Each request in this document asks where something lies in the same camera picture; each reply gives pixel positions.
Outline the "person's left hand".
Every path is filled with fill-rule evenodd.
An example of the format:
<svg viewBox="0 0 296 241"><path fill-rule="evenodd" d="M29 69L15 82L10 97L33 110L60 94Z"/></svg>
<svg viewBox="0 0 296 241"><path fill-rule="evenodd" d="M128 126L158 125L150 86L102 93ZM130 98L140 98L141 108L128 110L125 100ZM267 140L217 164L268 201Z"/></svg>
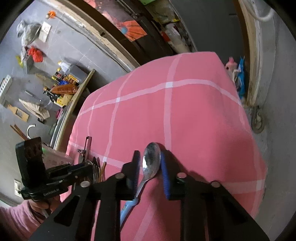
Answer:
<svg viewBox="0 0 296 241"><path fill-rule="evenodd" d="M30 207L37 213L43 214L43 210L49 209L51 212L61 204L60 196L55 196L47 201L33 201L29 200Z"/></svg>

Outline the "pink sleeved left forearm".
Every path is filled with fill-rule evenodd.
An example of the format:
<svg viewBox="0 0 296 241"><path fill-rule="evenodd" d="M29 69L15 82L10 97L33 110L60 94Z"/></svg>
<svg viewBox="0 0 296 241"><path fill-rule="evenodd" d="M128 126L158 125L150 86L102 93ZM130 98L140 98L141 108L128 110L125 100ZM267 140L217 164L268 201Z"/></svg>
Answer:
<svg viewBox="0 0 296 241"><path fill-rule="evenodd" d="M28 240L45 219L28 200L15 207L1 207L1 240Z"/></svg>

